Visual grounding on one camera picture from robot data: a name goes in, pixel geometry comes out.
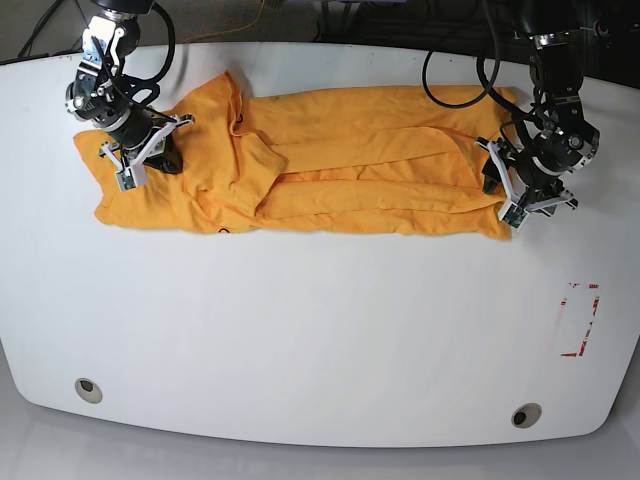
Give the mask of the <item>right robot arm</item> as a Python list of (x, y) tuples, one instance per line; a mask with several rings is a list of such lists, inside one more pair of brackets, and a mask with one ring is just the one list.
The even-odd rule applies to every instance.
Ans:
[[(109, 140), (101, 149), (125, 170), (149, 166), (165, 174), (183, 171), (183, 160), (172, 132), (194, 118), (169, 116), (151, 103), (159, 82), (172, 65), (176, 33), (167, 11), (155, 1), (97, 1), (100, 8), (82, 35), (82, 58), (66, 90), (66, 107), (81, 121), (91, 122)], [(125, 60), (139, 45), (138, 18), (156, 13), (164, 22), (168, 49), (159, 72), (146, 79), (124, 72)]]

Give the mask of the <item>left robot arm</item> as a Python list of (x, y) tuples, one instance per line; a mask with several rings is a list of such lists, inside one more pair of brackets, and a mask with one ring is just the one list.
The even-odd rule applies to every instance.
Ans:
[(572, 1), (518, 1), (512, 14), (514, 32), (534, 48), (530, 61), (533, 103), (529, 111), (517, 107), (494, 87), (499, 72), (484, 71), (484, 56), (476, 59), (482, 91), (458, 104), (427, 97), (440, 107), (464, 109), (485, 97), (510, 113), (501, 125), (498, 140), (478, 138), (488, 152), (482, 169), (483, 187), (492, 194), (503, 187), (506, 199), (499, 219), (514, 229), (522, 227), (534, 213), (550, 217), (557, 206), (576, 209), (578, 201), (561, 179), (587, 166), (599, 149), (600, 132), (584, 117), (579, 91), (583, 68), (573, 53), (571, 37), (580, 29)]

